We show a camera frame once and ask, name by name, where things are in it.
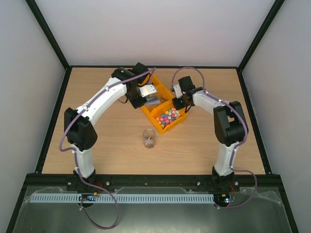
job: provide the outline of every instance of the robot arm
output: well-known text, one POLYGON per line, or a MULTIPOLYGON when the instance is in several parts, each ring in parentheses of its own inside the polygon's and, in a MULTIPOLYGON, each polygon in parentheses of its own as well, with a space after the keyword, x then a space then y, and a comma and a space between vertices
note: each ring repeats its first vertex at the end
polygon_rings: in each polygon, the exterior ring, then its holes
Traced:
MULTIPOLYGON (((234 164, 238 144, 244 139, 244 128, 237 116, 222 101, 211 94, 207 95, 202 87, 195 88, 190 76, 181 78, 178 82, 179 84, 174 86, 176 98, 173 99, 177 110, 200 106, 214 116, 215 134, 220 146, 218 159, 212 173, 218 181, 225 181, 224 177, 230 178, 233 175, 231 166, 234 164)), ((229 105, 239 113, 246 123, 241 104, 234 101, 229 105)))
POLYGON ((67 133, 68 142, 76 148, 79 168, 83 178, 88 178, 94 173, 91 147, 97 140, 94 126, 99 117, 120 97, 126 95, 134 108, 138 108, 147 102, 148 95, 157 92, 156 88, 147 84, 139 86, 148 74, 141 79, 127 83, 121 83, 139 74, 147 72, 148 68, 138 63, 132 70, 124 68, 116 69, 112 77, 90 100, 77 109, 68 108, 65 111, 65 129, 70 122, 83 110, 85 110, 67 133))

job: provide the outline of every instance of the white cable tray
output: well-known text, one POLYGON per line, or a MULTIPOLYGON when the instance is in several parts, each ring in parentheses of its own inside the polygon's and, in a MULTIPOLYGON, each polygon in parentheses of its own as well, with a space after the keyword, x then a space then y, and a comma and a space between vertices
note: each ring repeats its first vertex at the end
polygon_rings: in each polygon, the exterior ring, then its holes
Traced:
MULTIPOLYGON (((82 194, 66 193, 35 193, 30 203, 80 203, 82 194)), ((213 194, 115 194, 118 203, 189 203, 213 204, 213 194)), ((88 198, 87 203, 114 203, 111 196, 101 194, 97 198, 88 198)))

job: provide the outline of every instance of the wooden tabletop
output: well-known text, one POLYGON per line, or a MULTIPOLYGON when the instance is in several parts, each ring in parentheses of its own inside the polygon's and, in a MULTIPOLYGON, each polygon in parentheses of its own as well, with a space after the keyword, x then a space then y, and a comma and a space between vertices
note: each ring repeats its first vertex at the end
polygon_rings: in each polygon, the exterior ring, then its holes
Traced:
MULTIPOLYGON (((74 158, 70 151, 60 152, 58 144, 64 132, 64 111, 75 109, 89 100, 110 78, 114 68, 73 68, 57 119, 42 173, 72 174, 74 158)), ((176 69, 157 69, 155 75, 170 87, 176 69)), ((206 89, 215 96, 239 101, 249 127, 249 137, 237 153, 236 169, 265 174, 253 128, 248 116, 235 69, 201 69, 206 89)), ((178 78, 190 75, 193 83, 202 86, 201 76, 194 70, 182 70, 178 78)), ((142 132, 154 128, 141 109, 118 101, 95 125, 98 140, 93 146, 93 163, 97 174, 203 175, 211 174, 219 142, 214 133, 213 116, 200 107, 192 107, 182 124, 164 134, 157 133, 156 146, 143 145, 142 132)), ((63 148, 69 147, 67 140, 63 148)))

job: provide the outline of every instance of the yellow bin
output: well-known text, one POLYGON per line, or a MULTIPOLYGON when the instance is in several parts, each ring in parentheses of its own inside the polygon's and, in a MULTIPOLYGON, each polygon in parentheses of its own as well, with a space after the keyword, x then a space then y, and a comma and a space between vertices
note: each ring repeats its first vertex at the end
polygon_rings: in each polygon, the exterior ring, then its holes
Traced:
POLYGON ((172 99, 174 98, 173 94, 166 88, 166 86, 163 85, 163 83, 157 78, 156 75, 152 75, 151 77, 151 83, 156 87, 157 94, 156 96, 160 100, 166 100, 165 102, 161 103, 160 105, 152 105, 150 107, 142 106, 141 109, 146 114, 146 116, 149 118, 149 120, 155 125, 156 129, 159 131, 159 133, 164 133, 166 131, 171 130, 175 125, 182 123, 188 113, 185 113, 185 109, 180 109, 180 118, 173 121, 171 124, 167 125, 164 129, 161 128, 159 123, 157 122, 156 118, 160 118, 161 114, 165 114, 166 111, 168 111, 171 108, 174 108, 172 99))

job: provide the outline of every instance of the white wall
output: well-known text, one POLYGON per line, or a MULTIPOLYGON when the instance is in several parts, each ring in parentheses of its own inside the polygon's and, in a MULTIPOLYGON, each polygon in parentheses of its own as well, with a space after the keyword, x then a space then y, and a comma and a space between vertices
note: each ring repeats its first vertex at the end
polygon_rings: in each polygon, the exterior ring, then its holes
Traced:
POLYGON ((34 172, 64 77, 25 0, 0 3, 0 232, 34 172))
POLYGON ((238 66, 274 0, 37 0, 70 65, 238 66))
POLYGON ((287 0, 244 70, 274 173, 310 232, 311 1, 287 0))

